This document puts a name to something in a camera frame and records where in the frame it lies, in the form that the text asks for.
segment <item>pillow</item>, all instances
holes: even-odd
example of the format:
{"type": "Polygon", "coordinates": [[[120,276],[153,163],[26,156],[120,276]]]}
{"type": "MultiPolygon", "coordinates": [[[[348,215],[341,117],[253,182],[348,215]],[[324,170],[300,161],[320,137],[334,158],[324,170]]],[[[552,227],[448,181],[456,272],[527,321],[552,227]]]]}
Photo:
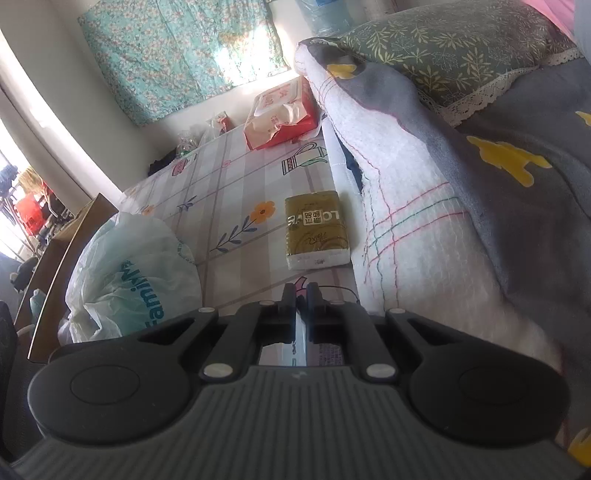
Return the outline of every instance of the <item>pillow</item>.
{"type": "Polygon", "coordinates": [[[574,24],[574,0],[523,0],[538,12],[548,17],[571,40],[574,24]]]}
{"type": "Polygon", "coordinates": [[[391,65],[450,125],[493,102],[520,75],[580,52],[545,16],[519,0],[460,0],[369,22],[338,46],[391,65]]]}

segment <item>floral curtain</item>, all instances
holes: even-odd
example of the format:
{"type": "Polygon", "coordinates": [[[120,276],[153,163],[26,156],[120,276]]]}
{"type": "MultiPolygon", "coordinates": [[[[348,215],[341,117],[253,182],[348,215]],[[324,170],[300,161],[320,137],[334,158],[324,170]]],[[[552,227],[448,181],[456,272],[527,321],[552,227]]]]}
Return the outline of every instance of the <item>floral curtain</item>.
{"type": "Polygon", "coordinates": [[[287,70],[264,0],[101,0],[78,22],[137,125],[287,70]]]}

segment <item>circular pad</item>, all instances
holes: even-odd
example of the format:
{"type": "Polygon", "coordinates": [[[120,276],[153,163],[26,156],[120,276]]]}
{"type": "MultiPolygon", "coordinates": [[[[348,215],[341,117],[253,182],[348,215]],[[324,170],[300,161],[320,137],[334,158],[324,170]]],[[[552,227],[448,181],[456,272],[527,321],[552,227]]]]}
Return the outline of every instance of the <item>circular pad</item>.
{"type": "Polygon", "coordinates": [[[137,392],[139,377],[129,368],[100,365],[77,374],[70,387],[72,393],[83,402],[110,405],[127,400],[137,392]]]}
{"type": "Polygon", "coordinates": [[[160,345],[109,340],[43,368],[29,386],[31,412],[49,435],[114,445],[167,427],[190,397],[187,375],[160,345]]]}
{"type": "Polygon", "coordinates": [[[566,383],[550,367],[484,343],[434,348],[413,373],[409,395],[442,434],[491,446],[552,438],[569,405],[566,383]]]}

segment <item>cable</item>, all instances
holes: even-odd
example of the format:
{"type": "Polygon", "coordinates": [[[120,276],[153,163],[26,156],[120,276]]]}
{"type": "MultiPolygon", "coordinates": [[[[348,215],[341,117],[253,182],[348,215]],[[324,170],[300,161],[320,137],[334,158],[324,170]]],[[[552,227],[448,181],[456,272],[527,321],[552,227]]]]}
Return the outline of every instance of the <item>cable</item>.
{"type": "MultiPolygon", "coordinates": [[[[339,285],[318,285],[318,288],[341,288],[342,290],[347,290],[347,291],[351,292],[355,296],[355,299],[356,299],[357,303],[361,303],[359,301],[359,297],[357,296],[357,294],[355,293],[355,291],[351,290],[350,288],[341,287],[339,285]]],[[[298,292],[300,292],[300,291],[305,291],[305,290],[306,290],[305,288],[300,288],[299,290],[296,291],[296,294],[298,292]]]]}

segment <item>black chair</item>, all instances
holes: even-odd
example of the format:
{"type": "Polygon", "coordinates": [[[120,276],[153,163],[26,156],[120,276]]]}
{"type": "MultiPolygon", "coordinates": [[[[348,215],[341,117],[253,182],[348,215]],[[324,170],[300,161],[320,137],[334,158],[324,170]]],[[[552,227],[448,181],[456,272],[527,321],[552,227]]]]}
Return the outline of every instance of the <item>black chair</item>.
{"type": "Polygon", "coordinates": [[[27,359],[27,347],[19,345],[8,305],[0,301],[0,456],[7,462],[42,438],[27,401],[29,383],[42,367],[27,359]]]}

